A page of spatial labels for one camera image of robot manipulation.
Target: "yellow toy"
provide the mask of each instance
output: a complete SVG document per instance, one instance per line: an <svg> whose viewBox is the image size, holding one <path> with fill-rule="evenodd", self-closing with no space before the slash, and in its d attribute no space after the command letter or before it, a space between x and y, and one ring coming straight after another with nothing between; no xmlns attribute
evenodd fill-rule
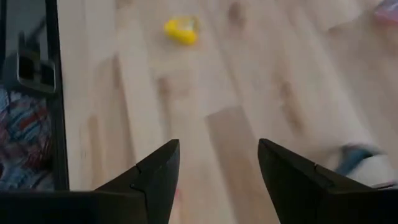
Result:
<svg viewBox="0 0 398 224"><path fill-rule="evenodd" d="M198 20L195 17L176 17L164 25L165 33L182 44L192 45L197 41Z"/></svg>

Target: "wooden floor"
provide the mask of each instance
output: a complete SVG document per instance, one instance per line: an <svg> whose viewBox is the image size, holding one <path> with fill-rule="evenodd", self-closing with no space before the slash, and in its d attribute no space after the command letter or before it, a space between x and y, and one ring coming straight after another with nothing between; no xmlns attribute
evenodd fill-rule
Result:
<svg viewBox="0 0 398 224"><path fill-rule="evenodd" d="M379 1L59 1L71 189L179 138L170 223L277 223L259 138L321 164L371 143L398 169L398 27ZM178 15L199 18L196 45L164 35Z"/></svg>

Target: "patterned fabric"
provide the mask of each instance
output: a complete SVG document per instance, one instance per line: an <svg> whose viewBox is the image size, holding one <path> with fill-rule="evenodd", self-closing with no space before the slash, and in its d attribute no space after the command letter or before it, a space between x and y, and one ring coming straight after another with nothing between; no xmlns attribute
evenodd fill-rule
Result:
<svg viewBox="0 0 398 224"><path fill-rule="evenodd" d="M52 190L51 124L45 100L0 88L0 190Z"/></svg>

